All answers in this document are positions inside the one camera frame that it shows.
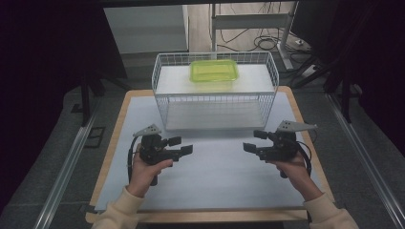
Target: wrist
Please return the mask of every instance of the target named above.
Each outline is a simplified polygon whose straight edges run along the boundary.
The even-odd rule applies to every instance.
[[[137,198],[144,198],[145,197],[145,193],[142,192],[139,188],[137,188],[135,185],[127,185],[126,190],[128,191],[129,194],[131,194],[134,197]]]
[[[319,198],[323,195],[322,191],[316,186],[312,179],[302,180],[302,183],[296,187],[305,201]]]

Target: gray carpet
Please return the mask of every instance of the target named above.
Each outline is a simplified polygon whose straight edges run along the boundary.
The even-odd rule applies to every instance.
[[[279,71],[284,71],[277,53],[274,54],[274,58]],[[149,75],[151,75],[153,64],[126,66],[128,78],[120,80],[134,89],[150,89]],[[281,74],[280,85],[288,84],[291,78],[287,75],[287,73]],[[310,135],[336,198],[336,205],[347,208],[360,228],[394,228],[390,216],[322,92],[324,80],[325,78],[321,77],[293,92],[304,120],[307,123],[315,123],[319,127],[316,133],[311,132]],[[72,178],[54,215],[51,228],[91,227],[85,220],[83,209],[92,196],[122,99],[125,96],[125,91],[117,85],[106,80],[103,80],[103,84],[106,87],[106,95],[101,97],[94,123],[94,127],[104,128],[103,138],[96,148],[92,148],[97,145],[96,140],[88,139],[86,142],[90,147],[84,148],[81,152]],[[72,113],[74,105],[81,103],[80,99],[79,89],[66,94],[64,110],[59,121],[41,155],[5,208],[0,218],[0,228],[33,228],[80,127],[81,113]],[[356,98],[351,101],[350,112],[353,127],[376,163],[379,172],[403,206],[405,204],[405,181],[402,178],[405,172],[404,157],[367,117]],[[225,224],[211,226],[210,228],[226,228]],[[271,224],[244,224],[244,227],[271,228]],[[308,224],[305,221],[285,222],[284,228],[308,228]]]

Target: metal frame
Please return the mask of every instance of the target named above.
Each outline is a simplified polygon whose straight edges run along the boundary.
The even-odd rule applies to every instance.
[[[285,28],[277,49],[282,57],[287,70],[293,70],[291,61],[287,55],[286,42],[289,30],[292,25],[295,10],[298,2],[292,4],[288,13],[277,14],[243,14],[243,15],[217,15],[215,4],[212,4],[211,12],[211,51],[217,51],[216,30],[236,30],[236,29],[261,29],[261,28]]]
[[[86,142],[87,136],[89,135],[93,123],[95,122],[100,100],[101,98],[95,98],[92,115],[89,117],[87,124],[80,127],[75,141],[68,155],[66,156],[59,175],[56,178],[56,182],[54,183],[53,188],[50,191],[33,228],[49,228],[51,226],[54,214],[56,213],[63,194],[65,193],[66,187],[75,169],[75,165],[84,147],[84,143]]]
[[[404,211],[399,203],[398,199],[395,197],[390,186],[385,182],[384,177],[378,172],[375,164],[373,163],[372,158],[358,137],[354,127],[351,123],[348,123],[344,116],[342,116],[340,110],[339,102],[337,98],[333,95],[326,94],[327,100],[330,102],[330,106],[333,109],[334,114],[336,115],[337,120],[342,126],[343,131],[348,137],[349,141],[354,148],[355,153],[358,156],[361,164],[363,165],[366,174],[369,176],[370,181],[373,184],[375,191],[378,193],[381,198],[384,206],[387,209],[388,214],[390,215],[393,223],[396,228],[405,228],[405,215]]]

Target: green plastic container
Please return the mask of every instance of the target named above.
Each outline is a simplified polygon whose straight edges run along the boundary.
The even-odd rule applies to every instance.
[[[238,67],[231,59],[196,60],[190,64],[190,80],[194,83],[233,81],[238,78]]]

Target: white wire basket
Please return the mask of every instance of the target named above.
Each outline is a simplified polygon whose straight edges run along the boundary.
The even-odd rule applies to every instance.
[[[194,83],[190,64],[231,59],[234,81]],[[279,74],[270,52],[158,54],[152,88],[166,131],[263,129],[277,93]]]

